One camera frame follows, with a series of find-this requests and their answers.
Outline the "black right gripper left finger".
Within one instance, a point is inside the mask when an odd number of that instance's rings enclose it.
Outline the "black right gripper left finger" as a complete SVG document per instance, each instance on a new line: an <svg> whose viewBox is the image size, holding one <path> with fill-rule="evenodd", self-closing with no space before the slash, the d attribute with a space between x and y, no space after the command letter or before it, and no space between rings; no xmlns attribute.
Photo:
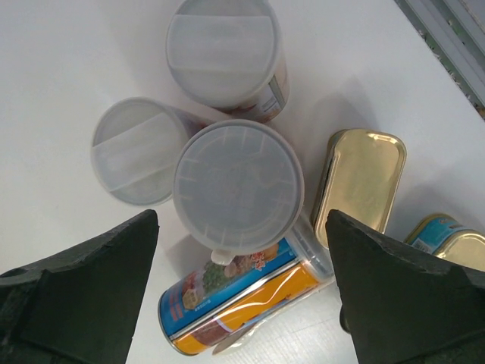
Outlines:
<svg viewBox="0 0 485 364"><path fill-rule="evenodd" d="M124 363L158 241L152 209L1 275L3 363Z"/></svg>

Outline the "blue can with spoon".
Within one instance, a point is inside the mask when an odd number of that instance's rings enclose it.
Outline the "blue can with spoon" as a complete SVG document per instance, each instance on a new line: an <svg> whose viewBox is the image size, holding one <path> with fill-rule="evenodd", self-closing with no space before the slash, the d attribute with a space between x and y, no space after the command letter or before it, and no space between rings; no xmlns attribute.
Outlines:
<svg viewBox="0 0 485 364"><path fill-rule="evenodd" d="M287 239L316 280L332 278L330 255L302 214L299 159L275 130L232 120L198 132L182 149L172 195L180 220L211 250L212 262L229 265Z"/></svg>

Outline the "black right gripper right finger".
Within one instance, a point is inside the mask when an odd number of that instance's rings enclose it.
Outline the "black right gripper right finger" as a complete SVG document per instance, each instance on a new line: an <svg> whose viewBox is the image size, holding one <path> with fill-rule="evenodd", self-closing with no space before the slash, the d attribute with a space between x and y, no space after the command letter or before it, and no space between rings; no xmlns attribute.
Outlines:
<svg viewBox="0 0 485 364"><path fill-rule="evenodd" d="M359 363L482 363L484 273L424 253L346 213L327 239Z"/></svg>

